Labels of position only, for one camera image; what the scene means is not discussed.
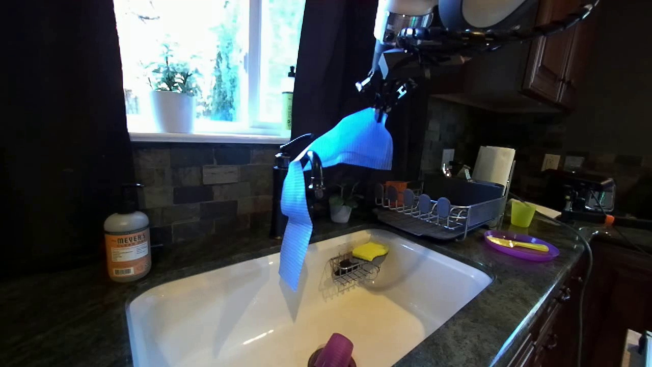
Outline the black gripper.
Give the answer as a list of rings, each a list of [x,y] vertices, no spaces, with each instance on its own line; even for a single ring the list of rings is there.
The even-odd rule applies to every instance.
[[[377,41],[372,69],[354,88],[369,100],[375,120],[384,122],[410,93],[432,78],[432,64],[424,40]]]

